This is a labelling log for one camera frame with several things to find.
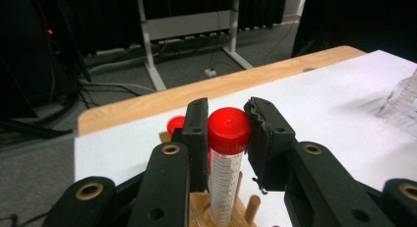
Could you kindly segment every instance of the red object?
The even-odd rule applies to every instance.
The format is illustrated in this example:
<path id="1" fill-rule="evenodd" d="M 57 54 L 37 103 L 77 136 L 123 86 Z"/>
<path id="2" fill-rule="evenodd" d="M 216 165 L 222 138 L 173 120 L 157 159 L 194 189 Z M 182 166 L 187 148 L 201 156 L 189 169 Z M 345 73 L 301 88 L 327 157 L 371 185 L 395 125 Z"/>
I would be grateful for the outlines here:
<path id="1" fill-rule="evenodd" d="M 169 136 L 172 137 L 176 128 L 183 128 L 184 127 L 185 116 L 176 116 L 169 120 L 168 124 L 166 125 L 166 129 L 168 130 Z"/>
<path id="2" fill-rule="evenodd" d="M 248 116 L 240 109 L 225 107 L 208 117 L 208 145 L 220 154 L 234 155 L 242 152 L 250 135 Z"/>

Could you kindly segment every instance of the table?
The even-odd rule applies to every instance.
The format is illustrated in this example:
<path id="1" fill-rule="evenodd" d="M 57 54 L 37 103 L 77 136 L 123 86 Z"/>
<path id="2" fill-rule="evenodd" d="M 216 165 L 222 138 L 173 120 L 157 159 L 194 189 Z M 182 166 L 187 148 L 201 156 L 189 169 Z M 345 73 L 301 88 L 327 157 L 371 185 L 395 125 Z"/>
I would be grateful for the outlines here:
<path id="1" fill-rule="evenodd" d="M 121 184 L 146 170 L 151 149 L 160 143 L 158 133 L 170 117 L 184 114 L 190 101 L 208 96 L 212 112 L 243 107 L 257 96 L 278 108 L 298 141 L 326 146 L 354 179 L 378 190 L 388 179 L 417 180 L 417 139 L 375 116 L 395 85 L 416 68 L 383 51 L 365 54 L 343 46 L 96 108 L 80 117 L 75 178 L 104 176 Z M 247 158 L 241 171 L 239 197 L 247 203 L 260 191 Z M 283 192 L 261 200 L 259 226 L 291 226 Z"/>
<path id="2" fill-rule="evenodd" d="M 220 97 L 364 54 L 366 53 L 358 49 L 340 46 L 251 70 L 93 108 L 79 117 L 79 134 L 80 136 L 85 136 L 103 129 L 184 107 L 196 98 L 208 97 L 208 99 L 212 99 Z"/>

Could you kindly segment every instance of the metal stand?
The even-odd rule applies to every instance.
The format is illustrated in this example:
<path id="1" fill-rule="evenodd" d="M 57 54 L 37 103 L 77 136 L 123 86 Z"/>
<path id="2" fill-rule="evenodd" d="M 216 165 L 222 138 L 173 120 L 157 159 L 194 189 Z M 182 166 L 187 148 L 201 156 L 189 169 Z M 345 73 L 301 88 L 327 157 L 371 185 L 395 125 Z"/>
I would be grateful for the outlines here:
<path id="1" fill-rule="evenodd" d="M 146 67 L 150 75 L 150 79 L 152 80 L 157 91 L 165 90 L 166 86 L 153 63 L 150 41 L 155 39 L 230 28 L 230 44 L 228 47 L 223 48 L 224 51 L 244 69 L 253 68 L 251 64 L 236 53 L 239 0 L 232 0 L 232 10 L 230 11 L 219 11 L 155 20 L 147 20 L 145 15 L 144 0 L 138 0 L 138 7 L 141 17 L 145 51 L 147 53 Z"/>

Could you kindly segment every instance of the centrifuge tube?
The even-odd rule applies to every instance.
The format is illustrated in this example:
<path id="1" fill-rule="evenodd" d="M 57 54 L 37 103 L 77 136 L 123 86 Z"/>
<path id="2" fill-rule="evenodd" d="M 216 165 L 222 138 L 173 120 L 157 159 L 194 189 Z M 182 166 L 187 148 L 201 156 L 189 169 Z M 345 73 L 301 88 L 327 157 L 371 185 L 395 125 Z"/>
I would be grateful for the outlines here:
<path id="1" fill-rule="evenodd" d="M 240 162 L 251 134 L 244 111 L 226 107 L 208 118 L 210 207 L 213 222 L 226 226 L 232 217 Z"/>

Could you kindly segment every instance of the white tabletop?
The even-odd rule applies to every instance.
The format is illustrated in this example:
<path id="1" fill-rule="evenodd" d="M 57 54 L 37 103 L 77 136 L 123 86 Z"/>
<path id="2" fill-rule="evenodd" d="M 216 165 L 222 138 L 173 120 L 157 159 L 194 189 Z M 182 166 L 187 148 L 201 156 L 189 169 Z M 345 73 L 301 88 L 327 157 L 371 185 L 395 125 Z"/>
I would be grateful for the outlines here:
<path id="1" fill-rule="evenodd" d="M 381 190 L 391 178 L 417 180 L 417 139 L 375 116 L 390 91 L 415 71 L 415 63 L 382 51 L 316 71 L 248 88 L 208 102 L 209 113 L 242 108 L 251 96 L 271 101 L 296 132 L 298 141 L 330 149 L 358 181 Z M 104 176 L 116 184 L 145 171 L 166 122 L 186 108 L 76 138 L 76 181 Z M 263 196 L 252 181 L 247 157 L 240 199 L 259 195 L 258 226 L 291 226 L 283 193 Z"/>

